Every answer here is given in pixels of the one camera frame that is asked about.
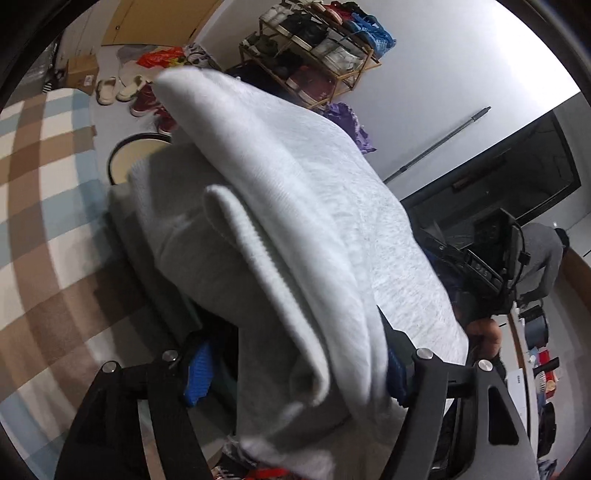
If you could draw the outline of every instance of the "plaid blanket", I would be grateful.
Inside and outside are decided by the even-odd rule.
[[[0,421],[43,480],[100,365],[170,346],[105,218],[89,99],[0,114]]]

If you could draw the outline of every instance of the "cardboard box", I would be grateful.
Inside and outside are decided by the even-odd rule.
[[[66,86],[92,95],[98,74],[99,64],[94,55],[74,57],[68,60],[66,66]]]

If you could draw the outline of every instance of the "door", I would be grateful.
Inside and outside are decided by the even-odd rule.
[[[221,0],[121,0],[103,45],[185,45],[219,4]]]

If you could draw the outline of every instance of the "fleece fabric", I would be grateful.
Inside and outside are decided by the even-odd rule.
[[[154,92],[181,131],[134,166],[157,267],[239,327],[238,437],[310,479],[377,478],[405,411],[376,305],[417,347],[467,340],[407,215],[337,125],[212,70]]]

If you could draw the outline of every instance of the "sleeve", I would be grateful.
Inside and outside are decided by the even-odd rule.
[[[560,269],[561,262],[562,249],[552,249],[548,261],[546,262],[546,265],[544,267],[544,273],[542,274],[540,284],[535,290],[529,291],[528,293],[523,295],[522,299],[525,303],[543,299],[544,297],[548,296],[548,294],[552,290],[552,287],[554,287],[556,277],[558,277],[558,271]]]

